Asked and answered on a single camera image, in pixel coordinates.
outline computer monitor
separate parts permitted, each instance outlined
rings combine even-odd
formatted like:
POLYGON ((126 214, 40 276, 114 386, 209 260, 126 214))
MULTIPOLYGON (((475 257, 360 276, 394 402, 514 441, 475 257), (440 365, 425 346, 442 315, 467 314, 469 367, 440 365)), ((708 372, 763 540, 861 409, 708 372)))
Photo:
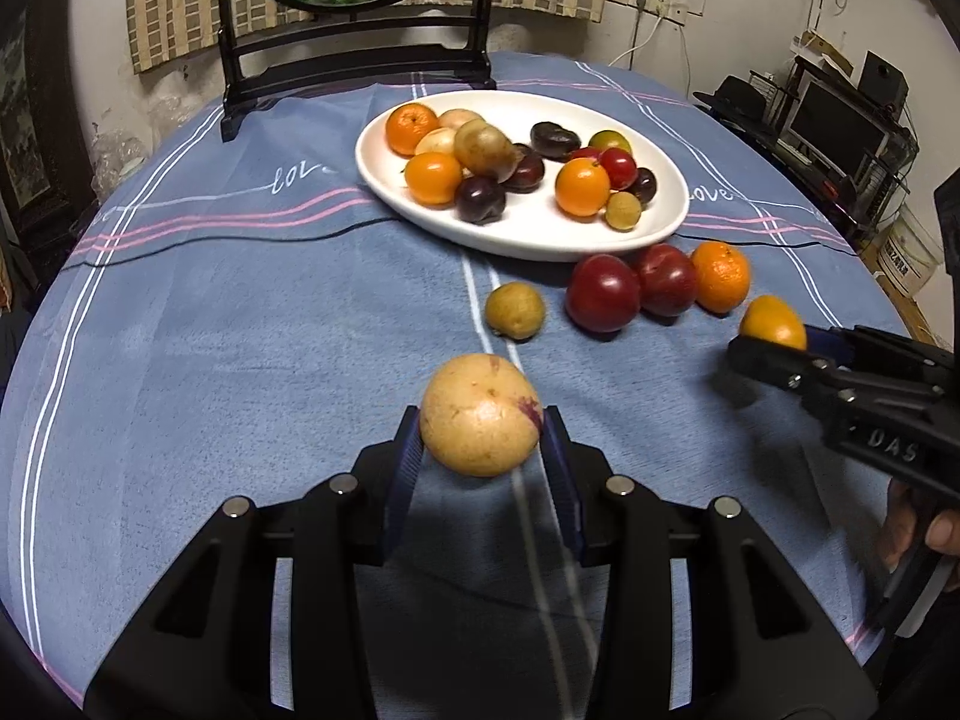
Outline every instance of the computer monitor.
POLYGON ((784 127, 815 157, 854 181, 867 154, 880 156, 888 134, 829 87, 808 79, 784 127))

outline white plate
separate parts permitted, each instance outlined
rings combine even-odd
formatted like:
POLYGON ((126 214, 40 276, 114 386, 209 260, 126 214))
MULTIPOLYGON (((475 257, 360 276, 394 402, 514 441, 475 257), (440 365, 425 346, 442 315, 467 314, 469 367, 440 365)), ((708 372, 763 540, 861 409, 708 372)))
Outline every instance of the white plate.
POLYGON ((611 230, 600 217, 582 223, 565 215, 557 207, 553 191, 560 164, 548 160, 539 189, 530 194, 508 193, 502 218, 483 225, 470 224, 457 218, 452 207, 426 208, 411 198, 403 180, 406 160, 390 151, 384 136, 391 111, 381 114, 357 139, 355 157, 360 175, 397 213, 455 244, 523 260, 572 262, 586 254, 632 251, 662 241, 680 226, 689 209, 690 193, 673 161, 640 133, 589 108, 522 92, 445 92, 417 102, 429 105, 437 114, 451 108, 469 108, 515 143, 529 143, 530 127, 537 122, 556 122, 571 129, 584 145, 595 132, 614 129, 630 141, 637 165, 649 167, 656 175, 656 195, 630 232, 611 230))

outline round table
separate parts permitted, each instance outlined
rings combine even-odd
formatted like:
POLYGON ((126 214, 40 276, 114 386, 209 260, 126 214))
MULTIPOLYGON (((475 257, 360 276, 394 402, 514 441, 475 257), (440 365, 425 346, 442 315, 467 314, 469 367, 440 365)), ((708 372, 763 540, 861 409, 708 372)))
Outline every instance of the round table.
MULTIPOLYGON (((752 295, 780 295, 805 322, 902 332, 822 215, 685 100, 627 71, 491 58, 500 89, 594 108, 671 156, 691 190, 678 247, 742 245, 752 295)), ((602 343, 563 314, 569 266, 455 247, 358 184, 352 148, 366 122, 455 88, 414 76, 287 98, 251 113, 232 143, 221 143, 219 105, 208 106, 112 196, 56 279, 0 413, 10 480, 0 598, 78 700, 224 499, 303 495, 392 437, 438 365, 483 350, 520 365, 571 437, 603 448, 615 471, 668 500, 739 498, 860 645, 857 560, 884 479, 820 450, 795 401, 724 372, 739 312, 694 308, 672 326, 639 317, 602 343), (520 346, 479 319, 486 295, 512 279, 536 284, 548 306, 544 331, 520 346)), ((281 588, 284 577, 281 567, 281 588)), ((677 589, 682 702, 689 635, 677 589)), ((427 460, 395 557, 358 574, 380 715, 578 715, 605 590, 605 571, 573 570, 560 546, 539 456, 486 482, 427 460)), ((282 704, 284 614, 281 599, 272 683, 282 704)))

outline black hat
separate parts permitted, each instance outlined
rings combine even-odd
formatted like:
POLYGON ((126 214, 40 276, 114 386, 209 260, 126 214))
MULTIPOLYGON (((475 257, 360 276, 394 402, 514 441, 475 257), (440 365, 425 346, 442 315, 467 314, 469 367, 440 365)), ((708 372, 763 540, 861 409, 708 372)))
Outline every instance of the black hat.
POLYGON ((747 81, 736 76, 727 76, 715 94, 694 92, 693 95, 732 122, 737 122, 738 119, 762 122, 763 112, 767 108, 766 98, 747 81))

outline finger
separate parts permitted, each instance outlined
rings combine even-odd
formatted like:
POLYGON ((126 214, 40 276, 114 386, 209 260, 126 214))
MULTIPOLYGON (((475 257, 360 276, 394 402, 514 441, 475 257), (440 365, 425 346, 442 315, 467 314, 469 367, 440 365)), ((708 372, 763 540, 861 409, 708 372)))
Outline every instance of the finger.
POLYGON ((906 495, 891 495, 887 518, 877 538, 877 554, 889 570, 896 568, 901 557, 910 548, 917 528, 917 513, 906 495))
POLYGON ((890 511, 891 505, 901 503, 909 496, 910 488, 904 482, 891 479, 890 484, 887 485, 887 511, 890 511))
POLYGON ((940 512, 926 531, 926 545, 944 555, 960 557, 960 512, 940 512))

